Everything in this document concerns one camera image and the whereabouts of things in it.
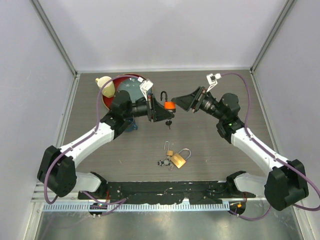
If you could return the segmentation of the orange black padlock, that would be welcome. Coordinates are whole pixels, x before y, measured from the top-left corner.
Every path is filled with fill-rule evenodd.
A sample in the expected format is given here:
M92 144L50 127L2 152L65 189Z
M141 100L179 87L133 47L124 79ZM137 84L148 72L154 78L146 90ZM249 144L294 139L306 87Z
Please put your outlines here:
M160 93L160 100L164 100L164 108L171 112L171 113L175 113L176 112L176 104L172 101L168 101L168 94L166 91L162 91Z

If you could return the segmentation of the black-headed key bunch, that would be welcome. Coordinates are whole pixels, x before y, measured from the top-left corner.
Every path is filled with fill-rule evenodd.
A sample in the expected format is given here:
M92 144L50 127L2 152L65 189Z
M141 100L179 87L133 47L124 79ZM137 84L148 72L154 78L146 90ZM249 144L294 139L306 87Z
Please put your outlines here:
M165 125L168 126L169 129L171 129L172 123L173 123L173 122L172 122L171 120L167 120L167 121L165 122Z

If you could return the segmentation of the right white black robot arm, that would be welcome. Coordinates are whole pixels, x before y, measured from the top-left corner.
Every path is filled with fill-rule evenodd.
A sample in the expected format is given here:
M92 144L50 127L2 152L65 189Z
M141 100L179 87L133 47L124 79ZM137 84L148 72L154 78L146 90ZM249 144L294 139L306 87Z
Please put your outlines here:
M236 198L248 192L266 198L278 211L308 197L304 165L297 159L290 161L277 154L254 136L238 116L241 107L237 95L225 93L216 100L204 87L198 87L190 94L174 97L172 101L187 112L202 110L218 119L216 128L219 135L249 156L265 173L265 176L245 171L235 173L234 179L225 186L230 197Z

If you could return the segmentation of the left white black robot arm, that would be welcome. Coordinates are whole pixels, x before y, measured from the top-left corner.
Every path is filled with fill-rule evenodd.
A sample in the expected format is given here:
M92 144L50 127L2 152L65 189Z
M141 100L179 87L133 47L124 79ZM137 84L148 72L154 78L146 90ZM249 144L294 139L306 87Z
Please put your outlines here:
M51 145L44 151L37 173L44 190L51 190L59 198L79 191L102 199L107 192L107 181L95 172L82 173L76 169L86 157L120 136L131 125L131 119L143 116L151 122L161 122L174 118L174 113L165 109L152 93L132 102L127 91L116 92L109 112L92 130L69 144Z

